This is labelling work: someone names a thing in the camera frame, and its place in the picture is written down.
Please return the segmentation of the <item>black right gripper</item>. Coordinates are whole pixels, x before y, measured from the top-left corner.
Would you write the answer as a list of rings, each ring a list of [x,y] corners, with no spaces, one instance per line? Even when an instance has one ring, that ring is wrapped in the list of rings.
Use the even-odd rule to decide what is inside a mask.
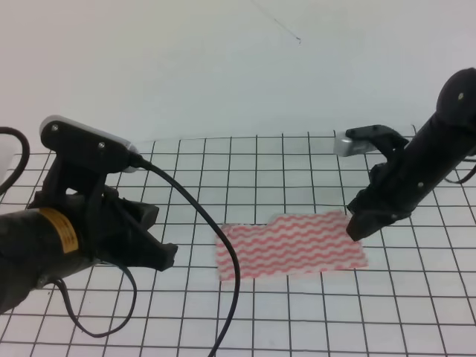
[[[383,227],[410,216],[413,199],[403,192],[400,164],[377,164],[370,171],[369,185],[347,205],[352,217],[347,233],[354,241],[367,238]]]

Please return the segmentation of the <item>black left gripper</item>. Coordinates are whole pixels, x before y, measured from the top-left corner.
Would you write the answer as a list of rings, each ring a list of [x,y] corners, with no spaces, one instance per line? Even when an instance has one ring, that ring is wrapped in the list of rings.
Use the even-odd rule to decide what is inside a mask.
[[[159,242],[149,229],[159,209],[122,199],[105,186],[101,193],[36,192],[30,209],[42,214],[59,234],[64,254],[79,254],[91,263],[165,271],[178,246]]]

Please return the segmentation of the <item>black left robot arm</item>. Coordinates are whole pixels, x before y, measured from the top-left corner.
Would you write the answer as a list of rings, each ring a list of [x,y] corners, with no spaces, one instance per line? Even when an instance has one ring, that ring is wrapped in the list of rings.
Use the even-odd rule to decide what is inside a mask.
[[[18,306],[32,290],[98,263],[172,267],[177,245],[161,243],[149,232],[158,212],[155,205],[122,199],[107,187],[94,207],[75,193],[52,206],[1,215],[1,312]]]

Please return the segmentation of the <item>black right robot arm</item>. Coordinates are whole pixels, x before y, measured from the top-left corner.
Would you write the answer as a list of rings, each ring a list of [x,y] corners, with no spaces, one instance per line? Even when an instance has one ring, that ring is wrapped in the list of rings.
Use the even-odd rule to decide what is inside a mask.
[[[417,205],[467,157],[475,154],[475,69],[453,74],[442,87],[435,113],[408,140],[388,126],[348,129],[335,139],[339,156],[377,150],[369,185],[347,205],[347,233],[359,241],[408,218]]]

